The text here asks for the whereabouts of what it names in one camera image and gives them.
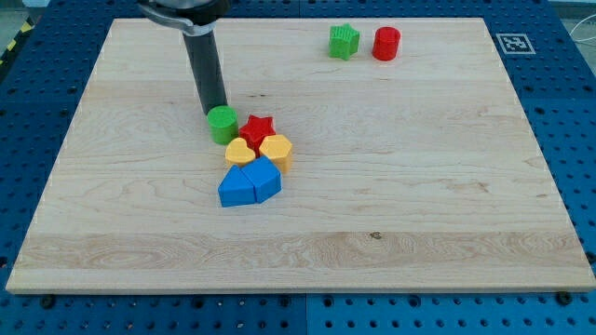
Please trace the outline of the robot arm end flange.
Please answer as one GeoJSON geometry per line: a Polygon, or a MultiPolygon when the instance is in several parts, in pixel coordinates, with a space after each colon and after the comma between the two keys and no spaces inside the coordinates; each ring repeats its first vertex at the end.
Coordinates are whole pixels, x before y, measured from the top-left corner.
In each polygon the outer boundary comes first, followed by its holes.
{"type": "Polygon", "coordinates": [[[211,33],[216,21],[231,8],[229,0],[137,0],[136,3],[148,20],[187,36],[211,33]]]}

